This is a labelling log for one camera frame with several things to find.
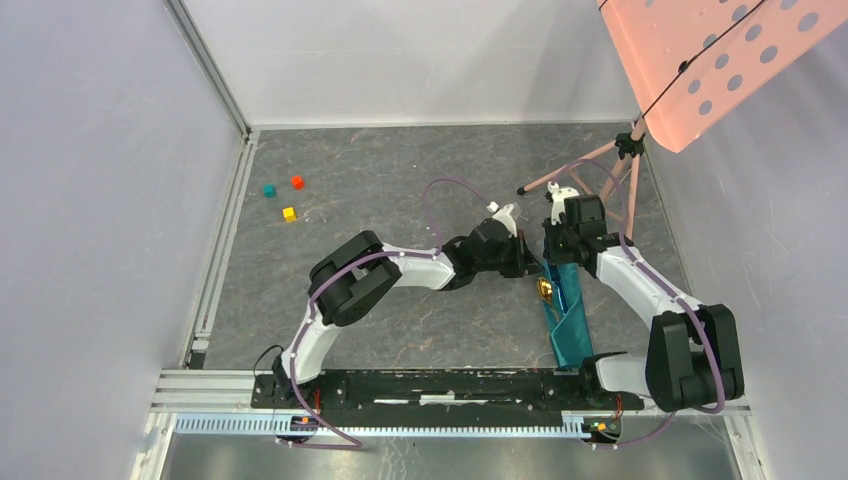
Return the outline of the gold spoon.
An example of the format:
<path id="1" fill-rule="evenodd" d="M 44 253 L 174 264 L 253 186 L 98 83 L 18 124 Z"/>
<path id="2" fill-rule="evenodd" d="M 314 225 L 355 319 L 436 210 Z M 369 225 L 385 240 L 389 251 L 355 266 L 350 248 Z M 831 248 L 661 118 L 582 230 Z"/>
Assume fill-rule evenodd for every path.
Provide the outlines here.
<path id="1" fill-rule="evenodd" d="M 554 318 L 554 323 L 558 325 L 561 322 L 560 307 L 557 303 L 558 296 L 555 285 L 546 277 L 538 277 L 536 279 L 536 291 L 538 296 L 547 305 L 547 310 Z"/>

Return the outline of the teal cloth napkin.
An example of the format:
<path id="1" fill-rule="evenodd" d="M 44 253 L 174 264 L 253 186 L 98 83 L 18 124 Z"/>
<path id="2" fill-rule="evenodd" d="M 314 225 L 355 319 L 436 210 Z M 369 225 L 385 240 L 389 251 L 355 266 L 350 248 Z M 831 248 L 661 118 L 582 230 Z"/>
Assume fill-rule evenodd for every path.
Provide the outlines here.
<path id="1" fill-rule="evenodd" d="M 565 265 L 569 271 L 568 293 L 571 300 L 568 312 L 563 313 L 560 309 L 561 322 L 556 325 L 543 300 L 542 307 L 548 326 L 548 338 L 558 368 L 577 369 L 582 365 L 585 358 L 594 355 L 594 351 L 577 265 Z M 554 266 L 554 264 L 547 262 L 542 276 L 548 278 L 552 283 L 551 270 Z"/>

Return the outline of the blue knife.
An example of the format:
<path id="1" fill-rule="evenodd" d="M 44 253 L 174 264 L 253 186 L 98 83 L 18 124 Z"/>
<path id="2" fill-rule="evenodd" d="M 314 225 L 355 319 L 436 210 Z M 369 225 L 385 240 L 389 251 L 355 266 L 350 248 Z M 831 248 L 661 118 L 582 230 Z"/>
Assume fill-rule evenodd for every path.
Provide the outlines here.
<path id="1" fill-rule="evenodd" d="M 552 281 L 557 287 L 557 297 L 560 309 L 563 313 L 567 313 L 570 306 L 569 287 L 569 271 L 566 265 L 555 265 L 551 270 Z"/>

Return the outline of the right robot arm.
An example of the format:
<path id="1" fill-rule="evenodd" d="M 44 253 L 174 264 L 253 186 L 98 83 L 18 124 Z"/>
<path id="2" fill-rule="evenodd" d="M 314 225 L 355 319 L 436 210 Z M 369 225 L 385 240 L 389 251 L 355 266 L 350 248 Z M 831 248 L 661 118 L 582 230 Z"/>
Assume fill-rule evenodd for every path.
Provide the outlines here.
<path id="1" fill-rule="evenodd" d="M 644 355 L 586 358 L 577 382 L 580 400 L 602 408 L 618 392 L 650 398 L 662 411 L 718 413 L 745 393 L 736 320 L 723 304 L 707 305 L 675 286 L 621 232 L 611 232 L 596 195 L 549 194 L 543 222 L 544 257 L 583 268 L 612 289 L 648 328 Z"/>

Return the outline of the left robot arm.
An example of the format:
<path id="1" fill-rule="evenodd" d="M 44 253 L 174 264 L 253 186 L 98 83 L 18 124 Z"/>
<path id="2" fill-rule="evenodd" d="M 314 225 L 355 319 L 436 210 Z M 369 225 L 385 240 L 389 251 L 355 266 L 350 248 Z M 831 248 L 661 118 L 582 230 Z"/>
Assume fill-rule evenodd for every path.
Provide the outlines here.
<path id="1" fill-rule="evenodd" d="M 290 407 L 306 405 L 341 329 L 365 317 L 391 289 L 454 291 L 485 272 L 524 278 L 541 273 L 542 264 L 522 230 L 494 218 L 429 250 L 384 243 L 370 230 L 357 234 L 310 271 L 301 326 L 272 364 L 276 394 Z"/>

